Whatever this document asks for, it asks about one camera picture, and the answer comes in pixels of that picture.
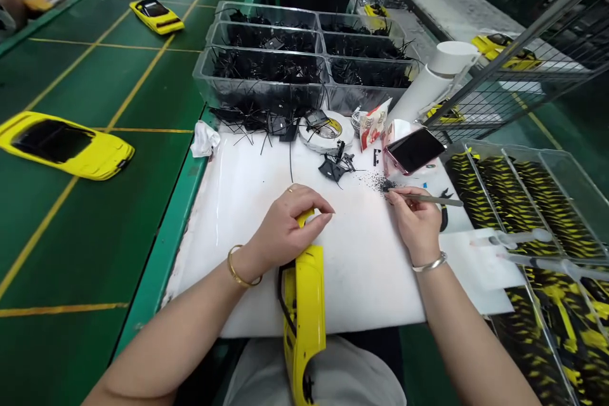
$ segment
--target hand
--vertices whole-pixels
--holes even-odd
[[[388,198],[395,209],[402,240],[410,251],[414,266],[437,260],[440,255],[440,225],[442,214],[435,203],[404,200],[400,195],[429,195],[418,187],[391,189]]]
[[[300,228],[296,218],[311,208],[319,209],[322,214]],[[333,213],[332,206],[319,193],[307,186],[292,184],[273,202],[252,239],[235,251],[233,258],[240,253],[237,261],[243,262],[242,268],[233,264],[235,270],[239,274],[243,272],[243,279],[253,280],[271,268],[292,261],[317,238]]]

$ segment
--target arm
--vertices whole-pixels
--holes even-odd
[[[412,264],[434,262],[440,257],[440,210],[432,203],[404,201],[396,192],[429,193],[407,187],[394,189],[388,198]],[[527,380],[478,314],[449,265],[417,273],[417,280],[429,327],[462,401],[468,405],[539,406]]]
[[[311,207],[323,214],[298,227],[295,218]],[[317,192],[292,185],[272,204],[250,242],[233,252],[235,272],[252,283],[272,268],[290,262],[321,233],[333,212]],[[172,404],[176,390],[205,357],[245,291],[224,260],[140,331],[83,404]]]

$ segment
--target plastic storage bin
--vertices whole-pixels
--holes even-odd
[[[606,259],[605,247],[579,207],[586,209],[591,220],[601,221],[609,218],[609,204],[573,156],[568,152],[517,146],[505,146],[503,151],[565,254],[579,259]],[[575,199],[568,188],[577,195]],[[601,230],[606,230],[605,226],[599,224]]]
[[[481,216],[478,226],[485,223],[494,225],[497,216],[500,225],[513,226],[514,219],[522,214],[520,208],[527,207],[530,198],[535,200],[535,194],[527,192],[524,181],[518,176],[519,163],[537,158],[540,164],[544,164],[541,158],[546,152],[551,153],[466,140],[449,146],[440,158],[466,209],[470,205],[475,214]],[[577,165],[570,155],[562,154],[560,159],[565,160],[564,166],[571,170]],[[498,192],[493,182],[496,177],[501,182],[501,190],[509,189],[507,194]],[[486,213],[483,210],[484,193],[477,192],[476,188],[487,190],[496,211]],[[518,198],[514,198],[512,190],[519,195]],[[464,198],[470,194],[473,198]],[[512,204],[514,201],[518,203],[518,211],[506,211],[509,200]],[[530,207],[526,213],[530,213],[529,217],[536,223],[539,220],[545,222],[543,214],[538,217],[535,212],[531,213]],[[609,313],[606,312],[609,283],[587,278],[574,281],[566,275],[537,268],[522,268],[522,271],[527,278],[526,290],[514,288],[506,291],[515,312],[491,318],[495,333],[544,406],[603,403],[609,395],[603,374],[609,370],[609,355],[606,353],[609,343],[603,328],[603,322],[609,322]],[[556,364],[561,367],[558,372],[554,368]]]
[[[291,62],[311,62],[319,68],[319,82],[298,84],[279,81],[262,81],[259,79],[237,79],[214,75],[216,60],[222,52],[239,53],[245,58],[259,61],[272,56],[278,66],[290,65]],[[217,46],[207,48],[201,53],[193,71],[195,83],[205,100],[217,99],[221,107],[234,106],[244,98],[251,97],[261,105],[273,98],[281,98],[290,103],[317,106],[325,99],[324,87],[330,83],[327,62],[322,56],[304,53],[267,51],[262,49],[244,49]]]
[[[546,149],[541,150],[539,155],[593,234],[601,242],[609,243],[609,201],[581,165],[564,151]]]
[[[218,3],[218,7],[216,8],[216,21],[231,22],[230,16],[236,13],[237,10],[247,16],[264,16],[270,21],[270,24],[268,25],[309,30],[319,29],[317,14],[314,11],[230,1],[221,1]]]
[[[324,42],[319,32],[238,22],[216,22],[210,28],[207,45],[268,49],[265,45],[272,46],[273,43],[269,42],[273,38],[294,47],[286,49],[284,46],[279,51],[324,54]]]
[[[364,33],[363,35],[378,34],[379,29],[387,29],[388,34],[383,36],[389,36],[392,40],[397,42],[406,41],[406,33],[400,26],[400,24],[390,18],[380,18],[371,16],[360,16],[360,15],[347,15],[338,13],[318,13],[319,28],[324,32],[342,32],[343,30],[336,30],[336,25],[344,24],[348,27],[359,28],[365,27],[368,29],[370,34]]]
[[[415,61],[369,60],[343,57],[329,57],[328,61],[334,83],[328,87],[330,94],[329,108],[343,115],[351,115],[358,107],[363,111],[370,111],[385,102],[389,97],[393,97],[391,104],[391,107],[393,107],[402,94],[404,94],[406,88],[343,84],[338,76],[340,67],[351,65],[370,74],[392,71],[408,77],[411,82],[419,74],[417,62]]]
[[[404,49],[405,58],[396,58],[395,51],[407,44],[404,39],[336,32],[324,32],[323,37],[325,51],[328,55],[382,60],[419,59],[413,46],[407,46]]]

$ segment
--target silver bracelet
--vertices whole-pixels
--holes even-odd
[[[425,271],[433,270],[434,268],[438,268],[440,265],[444,265],[446,263],[446,252],[440,251],[440,258],[436,261],[428,263],[423,266],[413,266],[412,269],[417,273],[422,273]]]

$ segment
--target yellow toy car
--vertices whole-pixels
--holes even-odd
[[[511,37],[504,34],[477,35],[471,41],[480,53],[489,60],[495,60],[501,51],[512,44]],[[515,71],[534,70],[543,63],[533,51],[524,48],[515,57],[508,60],[503,68]]]
[[[133,146],[114,135],[30,111],[0,125],[0,148],[95,181],[113,177],[135,154]]]
[[[184,28],[184,23],[176,13],[165,8],[158,0],[131,2],[129,7],[144,24],[159,35],[177,32]]]
[[[436,114],[436,111],[442,107],[442,105],[444,104],[445,101],[446,100],[442,100],[440,103],[435,105],[432,109],[430,109],[427,113],[427,118],[429,119],[431,116]],[[458,122],[464,122],[464,121],[465,121],[465,116],[463,116],[461,114],[461,112],[459,111],[459,108],[457,106],[452,107],[449,112],[447,112],[444,116],[442,116],[440,118],[440,122],[442,124],[456,124]]]
[[[389,17],[387,9],[378,3],[367,4],[363,7],[363,10],[369,16]]]

